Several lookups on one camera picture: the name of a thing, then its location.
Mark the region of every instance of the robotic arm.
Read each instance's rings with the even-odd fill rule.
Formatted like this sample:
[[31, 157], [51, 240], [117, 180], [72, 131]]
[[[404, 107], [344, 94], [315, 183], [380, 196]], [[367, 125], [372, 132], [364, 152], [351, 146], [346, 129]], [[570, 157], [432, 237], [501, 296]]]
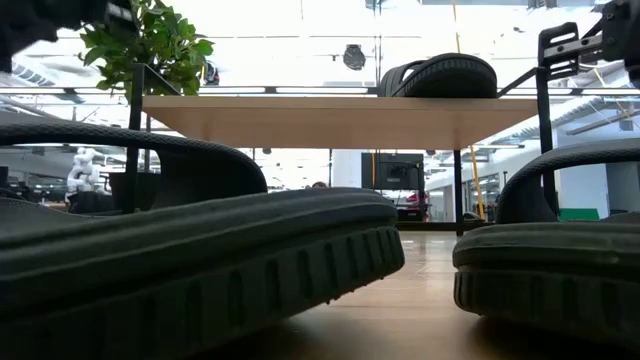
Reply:
[[137, 33], [130, 0], [0, 0], [0, 71], [11, 72], [11, 57], [38, 40], [55, 42], [58, 29], [83, 23]]

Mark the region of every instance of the green leaves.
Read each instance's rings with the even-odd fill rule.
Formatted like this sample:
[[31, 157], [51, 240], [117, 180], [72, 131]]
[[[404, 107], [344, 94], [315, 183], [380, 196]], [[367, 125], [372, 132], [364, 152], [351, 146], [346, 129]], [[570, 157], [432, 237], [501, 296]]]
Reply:
[[[102, 90], [125, 90], [131, 96], [131, 66], [142, 62], [159, 72], [185, 95], [196, 95], [200, 89], [199, 75], [206, 56], [213, 53], [213, 43], [203, 40], [196, 28], [172, 7], [161, 0], [132, 0], [140, 23], [140, 38], [120, 36], [101, 26], [86, 26], [80, 35], [88, 51], [85, 66], [103, 59], [98, 66], [104, 77], [96, 87]], [[161, 88], [149, 86], [154, 94], [166, 94]]]

